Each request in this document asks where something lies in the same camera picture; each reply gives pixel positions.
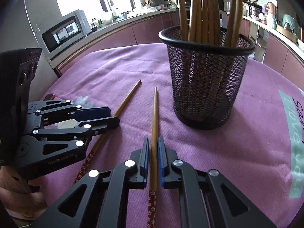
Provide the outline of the left hand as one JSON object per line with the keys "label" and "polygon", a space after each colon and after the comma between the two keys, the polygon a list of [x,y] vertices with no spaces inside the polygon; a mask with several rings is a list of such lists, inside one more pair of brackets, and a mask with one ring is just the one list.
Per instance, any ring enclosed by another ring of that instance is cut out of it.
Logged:
{"label": "left hand", "polygon": [[10,216],[24,220],[36,220],[47,208],[42,193],[26,190],[8,166],[1,167],[1,202]]}

